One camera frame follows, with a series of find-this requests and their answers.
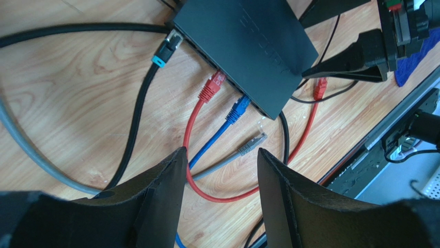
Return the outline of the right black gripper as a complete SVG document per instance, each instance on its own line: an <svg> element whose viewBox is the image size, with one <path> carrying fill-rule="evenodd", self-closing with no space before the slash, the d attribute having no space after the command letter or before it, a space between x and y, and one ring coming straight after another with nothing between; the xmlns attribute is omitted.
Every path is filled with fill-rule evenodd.
<svg viewBox="0 0 440 248"><path fill-rule="evenodd" d="M369 0L312 0L299 18L309 28ZM360 33L341 53L304 71L302 77L340 78L380 83L398 61L419 52L429 31L439 28L439 1L377 1L381 29Z"/></svg>

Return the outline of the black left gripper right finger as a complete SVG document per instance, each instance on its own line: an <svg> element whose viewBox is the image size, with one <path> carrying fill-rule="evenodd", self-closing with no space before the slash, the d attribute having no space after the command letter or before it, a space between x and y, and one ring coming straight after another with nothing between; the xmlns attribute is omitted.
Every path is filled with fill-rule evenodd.
<svg viewBox="0 0 440 248"><path fill-rule="evenodd" d="M335 193L258 151L269 247L439 247L439 201L370 204Z"/></svg>

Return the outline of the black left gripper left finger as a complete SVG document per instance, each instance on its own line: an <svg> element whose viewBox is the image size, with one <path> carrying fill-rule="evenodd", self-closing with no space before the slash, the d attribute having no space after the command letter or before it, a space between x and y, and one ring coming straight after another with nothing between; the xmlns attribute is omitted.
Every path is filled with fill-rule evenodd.
<svg viewBox="0 0 440 248"><path fill-rule="evenodd" d="M187 150L93 198L1 192L1 247L173 247Z"/></svg>

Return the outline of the dark grey network switch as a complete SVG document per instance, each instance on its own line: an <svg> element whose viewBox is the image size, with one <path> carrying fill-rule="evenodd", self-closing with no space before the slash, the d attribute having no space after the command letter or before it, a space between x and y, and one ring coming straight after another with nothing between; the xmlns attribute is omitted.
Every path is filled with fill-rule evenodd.
<svg viewBox="0 0 440 248"><path fill-rule="evenodd" d="M270 119L318 57L287 1L182 1L167 25Z"/></svg>

